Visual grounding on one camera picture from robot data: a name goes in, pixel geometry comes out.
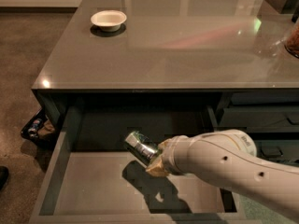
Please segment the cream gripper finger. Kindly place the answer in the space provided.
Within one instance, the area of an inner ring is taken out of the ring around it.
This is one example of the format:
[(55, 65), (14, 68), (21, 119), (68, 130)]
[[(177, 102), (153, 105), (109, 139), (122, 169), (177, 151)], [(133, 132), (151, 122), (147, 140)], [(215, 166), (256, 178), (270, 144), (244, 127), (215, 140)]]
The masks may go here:
[(146, 172), (152, 176), (165, 177), (173, 174), (173, 169), (168, 159), (161, 155), (149, 164)]
[(158, 149), (163, 151), (165, 150), (165, 148), (168, 146), (168, 143), (171, 141), (170, 138), (164, 140), (163, 142), (161, 142), (159, 145), (158, 145)]

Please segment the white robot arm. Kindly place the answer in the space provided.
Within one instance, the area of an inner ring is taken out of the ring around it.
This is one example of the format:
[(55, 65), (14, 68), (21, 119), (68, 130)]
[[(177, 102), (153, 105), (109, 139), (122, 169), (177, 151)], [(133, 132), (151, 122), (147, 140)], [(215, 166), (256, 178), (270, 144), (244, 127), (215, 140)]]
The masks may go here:
[(299, 221), (299, 170), (256, 156), (252, 139), (239, 130), (175, 136), (146, 168), (153, 176), (193, 174), (210, 185), (246, 196)]

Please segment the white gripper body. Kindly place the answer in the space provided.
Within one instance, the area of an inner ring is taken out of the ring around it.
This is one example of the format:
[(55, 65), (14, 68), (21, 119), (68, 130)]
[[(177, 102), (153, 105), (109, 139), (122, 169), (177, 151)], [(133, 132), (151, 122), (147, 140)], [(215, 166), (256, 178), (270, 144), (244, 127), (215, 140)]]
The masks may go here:
[(180, 135), (170, 138), (171, 141), (165, 150), (162, 151), (162, 155), (165, 156), (173, 169), (172, 175), (184, 175), (184, 172), (178, 167), (176, 158), (183, 153), (183, 148), (186, 147), (186, 143), (189, 140), (188, 136)]

